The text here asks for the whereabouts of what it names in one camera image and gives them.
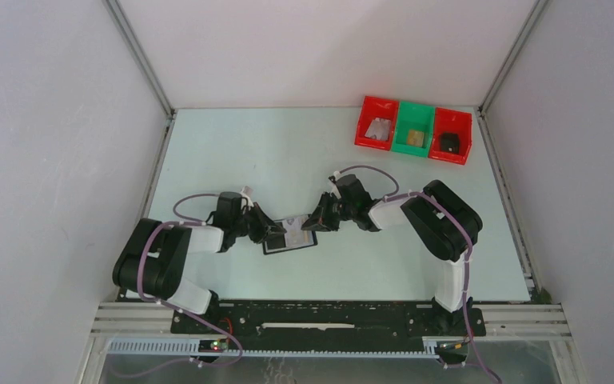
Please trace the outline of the black leather card holder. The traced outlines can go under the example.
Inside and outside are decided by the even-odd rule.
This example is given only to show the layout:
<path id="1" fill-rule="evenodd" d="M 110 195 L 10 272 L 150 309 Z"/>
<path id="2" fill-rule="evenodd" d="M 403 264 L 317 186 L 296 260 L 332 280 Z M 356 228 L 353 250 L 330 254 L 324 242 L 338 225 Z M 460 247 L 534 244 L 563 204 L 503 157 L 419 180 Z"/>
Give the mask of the black leather card holder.
<path id="1" fill-rule="evenodd" d="M 281 236 L 268 238 L 262 243 L 264 255 L 279 254 L 288 251 L 301 250 L 318 245 L 315 231 L 305 231 L 301 227 L 308 219 L 307 214 L 283 218 L 277 220 L 278 224 L 285 230 Z"/>

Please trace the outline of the thin white credit card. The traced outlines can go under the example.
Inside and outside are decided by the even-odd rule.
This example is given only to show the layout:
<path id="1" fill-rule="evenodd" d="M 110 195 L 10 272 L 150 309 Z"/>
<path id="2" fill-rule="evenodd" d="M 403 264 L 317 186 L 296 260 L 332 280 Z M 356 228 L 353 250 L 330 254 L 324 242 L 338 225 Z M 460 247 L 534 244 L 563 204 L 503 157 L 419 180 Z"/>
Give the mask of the thin white credit card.
<path id="1" fill-rule="evenodd" d="M 369 128 L 365 132 L 365 137 L 378 141 L 386 141 L 387 132 L 388 128 L 386 123 L 376 118 L 371 121 Z"/>

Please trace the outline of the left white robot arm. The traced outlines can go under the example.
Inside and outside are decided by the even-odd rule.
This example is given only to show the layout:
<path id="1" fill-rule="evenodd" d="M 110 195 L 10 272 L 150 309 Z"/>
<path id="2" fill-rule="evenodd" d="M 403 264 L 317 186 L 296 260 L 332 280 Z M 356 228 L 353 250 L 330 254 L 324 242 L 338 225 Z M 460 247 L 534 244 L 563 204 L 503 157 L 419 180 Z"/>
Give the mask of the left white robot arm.
<path id="1" fill-rule="evenodd" d="M 116 261 L 112 281 L 138 297 L 190 312 L 189 321 L 202 333 L 211 333 L 221 322 L 213 306 L 217 295 L 185 277 L 185 264 L 193 254 L 219 254 L 238 238 L 256 244 L 281 238 L 286 230 L 272 220 L 246 192 L 221 192 L 207 219 L 177 214 L 161 222 L 142 218 Z"/>

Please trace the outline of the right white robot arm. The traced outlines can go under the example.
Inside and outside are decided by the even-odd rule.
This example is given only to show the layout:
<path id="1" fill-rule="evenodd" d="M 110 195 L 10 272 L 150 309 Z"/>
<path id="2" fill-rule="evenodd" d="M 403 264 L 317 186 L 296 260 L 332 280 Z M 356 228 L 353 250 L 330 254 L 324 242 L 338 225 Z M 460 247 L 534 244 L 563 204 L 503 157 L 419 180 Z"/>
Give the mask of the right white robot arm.
<path id="1" fill-rule="evenodd" d="M 433 301 L 433 324 L 442 334 L 454 334 L 465 323 L 462 310 L 468 301 L 467 265 L 483 229 L 479 214 L 440 180 L 421 191 L 372 198 L 353 174 L 332 176 L 302 229 L 314 232 L 339 230 L 352 221 L 361 230 L 377 232 L 409 224 L 429 253 L 441 262 Z"/>

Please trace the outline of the silver card in bin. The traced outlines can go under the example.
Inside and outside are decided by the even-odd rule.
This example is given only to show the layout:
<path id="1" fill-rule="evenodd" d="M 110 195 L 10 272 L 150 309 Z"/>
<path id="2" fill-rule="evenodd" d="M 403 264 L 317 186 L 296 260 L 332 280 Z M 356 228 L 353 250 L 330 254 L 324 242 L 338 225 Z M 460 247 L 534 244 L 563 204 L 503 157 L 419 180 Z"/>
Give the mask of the silver card in bin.
<path id="1" fill-rule="evenodd" d="M 369 127 L 369 130 L 371 131 L 370 137 L 379 141 L 387 141 L 389 139 L 390 127 L 390 120 L 375 118 Z"/>

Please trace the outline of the tan object in bin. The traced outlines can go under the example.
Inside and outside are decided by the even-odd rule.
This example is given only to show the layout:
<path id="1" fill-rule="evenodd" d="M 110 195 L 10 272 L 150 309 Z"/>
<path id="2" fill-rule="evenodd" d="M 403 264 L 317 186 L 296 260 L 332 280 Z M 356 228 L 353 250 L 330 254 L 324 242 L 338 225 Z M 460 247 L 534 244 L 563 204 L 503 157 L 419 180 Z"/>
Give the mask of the tan object in bin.
<path id="1" fill-rule="evenodd" d="M 425 147 L 425 132 L 421 130 L 409 130 L 406 143 L 409 146 Z"/>

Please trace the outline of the left red bin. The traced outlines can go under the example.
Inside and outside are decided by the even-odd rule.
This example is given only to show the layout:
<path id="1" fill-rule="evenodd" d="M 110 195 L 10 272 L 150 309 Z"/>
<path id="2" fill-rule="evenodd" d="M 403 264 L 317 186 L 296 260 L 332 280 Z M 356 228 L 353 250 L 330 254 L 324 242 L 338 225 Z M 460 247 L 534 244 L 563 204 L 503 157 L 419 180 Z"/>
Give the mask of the left red bin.
<path id="1" fill-rule="evenodd" d="M 390 151 L 399 106 L 400 102 L 397 100 L 365 96 L 357 122 L 354 144 Z"/>

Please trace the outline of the red bin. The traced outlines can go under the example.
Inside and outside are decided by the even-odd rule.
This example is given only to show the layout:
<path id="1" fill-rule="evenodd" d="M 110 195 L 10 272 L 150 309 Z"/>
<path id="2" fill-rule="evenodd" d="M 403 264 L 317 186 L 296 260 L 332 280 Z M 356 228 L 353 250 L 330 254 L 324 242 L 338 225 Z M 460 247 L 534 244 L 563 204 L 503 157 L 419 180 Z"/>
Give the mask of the red bin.
<path id="1" fill-rule="evenodd" d="M 354 144 L 390 151 L 399 106 L 400 102 L 397 100 L 365 96 L 357 122 Z"/>
<path id="2" fill-rule="evenodd" d="M 472 147 L 472 115 L 437 107 L 429 158 L 463 166 Z"/>

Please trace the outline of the green bin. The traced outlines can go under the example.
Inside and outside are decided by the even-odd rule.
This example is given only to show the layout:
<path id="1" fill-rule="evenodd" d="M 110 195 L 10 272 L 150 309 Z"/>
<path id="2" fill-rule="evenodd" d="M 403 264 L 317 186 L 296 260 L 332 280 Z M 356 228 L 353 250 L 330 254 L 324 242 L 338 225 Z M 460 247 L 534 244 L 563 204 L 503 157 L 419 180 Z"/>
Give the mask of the green bin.
<path id="1" fill-rule="evenodd" d="M 420 158 L 429 156 L 436 107 L 401 101 L 391 151 Z"/>

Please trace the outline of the black object in bin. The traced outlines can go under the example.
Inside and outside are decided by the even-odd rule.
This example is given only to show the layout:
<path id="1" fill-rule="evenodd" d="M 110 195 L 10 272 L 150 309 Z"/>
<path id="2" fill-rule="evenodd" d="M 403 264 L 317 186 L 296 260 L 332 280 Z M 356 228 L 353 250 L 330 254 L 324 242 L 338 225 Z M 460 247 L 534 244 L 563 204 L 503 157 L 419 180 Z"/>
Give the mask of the black object in bin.
<path id="1" fill-rule="evenodd" d="M 456 133 L 444 132 L 439 138 L 441 152 L 458 154 L 461 146 L 460 136 Z"/>

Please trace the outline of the right red bin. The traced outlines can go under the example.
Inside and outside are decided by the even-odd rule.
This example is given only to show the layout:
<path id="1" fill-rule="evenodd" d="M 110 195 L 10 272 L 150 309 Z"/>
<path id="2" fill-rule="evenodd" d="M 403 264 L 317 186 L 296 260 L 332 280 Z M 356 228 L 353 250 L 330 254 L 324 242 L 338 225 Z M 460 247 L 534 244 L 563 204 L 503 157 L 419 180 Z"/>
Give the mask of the right red bin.
<path id="1" fill-rule="evenodd" d="M 429 158 L 463 166 L 472 147 L 472 115 L 437 107 Z"/>

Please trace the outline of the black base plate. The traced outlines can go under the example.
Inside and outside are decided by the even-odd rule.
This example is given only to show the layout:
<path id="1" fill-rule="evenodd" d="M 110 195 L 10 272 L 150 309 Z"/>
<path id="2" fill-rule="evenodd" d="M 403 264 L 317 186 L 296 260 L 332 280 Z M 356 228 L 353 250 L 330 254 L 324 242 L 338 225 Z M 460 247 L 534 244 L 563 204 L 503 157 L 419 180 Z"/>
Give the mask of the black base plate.
<path id="1" fill-rule="evenodd" d="M 449 313 L 435 302 L 222 300 L 205 320 L 247 347 L 411 351 L 431 338 L 486 335 L 481 310 Z"/>

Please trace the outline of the aluminium frame rail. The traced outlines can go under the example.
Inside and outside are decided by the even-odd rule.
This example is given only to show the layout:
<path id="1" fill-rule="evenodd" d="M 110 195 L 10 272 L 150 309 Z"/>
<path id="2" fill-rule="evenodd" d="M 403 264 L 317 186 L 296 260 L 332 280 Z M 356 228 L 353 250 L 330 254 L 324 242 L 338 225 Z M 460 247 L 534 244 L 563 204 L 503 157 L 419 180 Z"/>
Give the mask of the aluminium frame rail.
<path id="1" fill-rule="evenodd" d="M 560 304 L 477 303 L 486 337 L 495 341 L 569 341 L 572 333 Z M 170 335 L 173 311 L 154 303 L 103 302 L 93 334 Z"/>

